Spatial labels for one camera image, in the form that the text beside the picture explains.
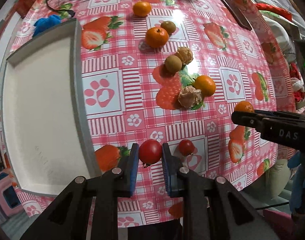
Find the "pink plastic stool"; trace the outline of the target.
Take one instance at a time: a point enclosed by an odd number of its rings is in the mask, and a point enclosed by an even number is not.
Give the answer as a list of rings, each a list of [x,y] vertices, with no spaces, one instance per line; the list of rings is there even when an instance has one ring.
[[[12,217],[23,211],[13,183],[14,180],[8,170],[0,172],[0,208],[7,217]]]

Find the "black phone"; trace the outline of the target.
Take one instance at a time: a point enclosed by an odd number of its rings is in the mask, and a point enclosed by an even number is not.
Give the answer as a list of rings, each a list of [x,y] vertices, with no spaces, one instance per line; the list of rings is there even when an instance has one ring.
[[[235,19],[236,23],[243,29],[248,31],[252,30],[252,26],[250,25],[249,21],[246,19],[244,14],[240,11],[237,4],[233,0],[220,0],[228,12],[232,15]]]

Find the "pink strawberry tablecloth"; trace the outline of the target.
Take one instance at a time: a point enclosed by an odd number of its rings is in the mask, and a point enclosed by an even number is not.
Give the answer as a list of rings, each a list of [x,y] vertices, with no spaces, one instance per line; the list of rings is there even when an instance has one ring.
[[[81,25],[81,76],[102,172],[133,143],[166,142],[184,165],[237,190],[270,178],[293,150],[232,123],[235,106],[294,111],[288,64],[252,0],[36,0],[12,49],[37,20],[74,11]]]

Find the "white tray box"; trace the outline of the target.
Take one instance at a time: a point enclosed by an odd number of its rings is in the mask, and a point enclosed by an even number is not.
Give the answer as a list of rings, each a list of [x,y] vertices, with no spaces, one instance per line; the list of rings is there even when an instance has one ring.
[[[100,175],[89,132],[76,19],[32,38],[6,60],[2,128],[19,187],[56,196],[75,177]]]

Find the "peeled mandarin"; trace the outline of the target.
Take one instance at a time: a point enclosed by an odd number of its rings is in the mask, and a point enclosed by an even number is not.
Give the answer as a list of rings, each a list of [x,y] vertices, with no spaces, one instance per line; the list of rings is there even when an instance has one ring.
[[[179,47],[175,55],[181,60],[183,65],[193,61],[193,53],[188,47]]]
[[[199,105],[204,100],[201,90],[193,86],[186,86],[181,89],[178,96],[178,102],[186,109]]]

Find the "small red tomato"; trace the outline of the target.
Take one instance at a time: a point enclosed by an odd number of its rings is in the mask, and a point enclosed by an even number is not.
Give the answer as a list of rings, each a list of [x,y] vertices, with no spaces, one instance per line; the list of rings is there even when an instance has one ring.
[[[181,155],[183,155],[184,157],[187,157],[194,153],[195,146],[190,140],[184,139],[184,140],[180,141],[180,143],[178,145],[178,149],[179,149],[179,152],[181,153]]]

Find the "large red tomato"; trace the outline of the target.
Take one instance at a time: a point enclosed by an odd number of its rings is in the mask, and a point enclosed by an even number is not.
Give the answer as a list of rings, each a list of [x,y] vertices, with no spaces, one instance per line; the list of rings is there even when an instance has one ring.
[[[146,140],[139,147],[139,159],[144,168],[157,163],[161,157],[162,146],[157,140]]]

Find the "brown longan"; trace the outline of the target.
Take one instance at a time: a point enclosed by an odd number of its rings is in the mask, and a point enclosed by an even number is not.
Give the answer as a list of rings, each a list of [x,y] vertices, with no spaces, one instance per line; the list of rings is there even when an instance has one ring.
[[[172,21],[164,21],[161,23],[160,27],[165,29],[168,35],[172,35],[176,32],[176,25]]]
[[[175,74],[182,68],[182,61],[175,55],[168,56],[165,60],[165,67],[168,72]]]

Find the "orange mandarin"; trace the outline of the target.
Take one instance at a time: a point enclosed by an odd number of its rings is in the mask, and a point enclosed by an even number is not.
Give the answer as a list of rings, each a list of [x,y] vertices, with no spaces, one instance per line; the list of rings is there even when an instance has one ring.
[[[145,42],[151,48],[163,47],[169,40],[167,31],[160,27],[150,28],[145,34]]]
[[[133,5],[133,14],[137,17],[146,17],[151,12],[152,6],[149,2],[140,1]]]
[[[247,113],[254,113],[255,110],[253,105],[248,101],[240,101],[235,105],[234,108],[235,112],[247,112]]]
[[[212,78],[206,75],[198,76],[193,83],[194,88],[201,90],[204,97],[212,96],[216,91],[216,84]]]

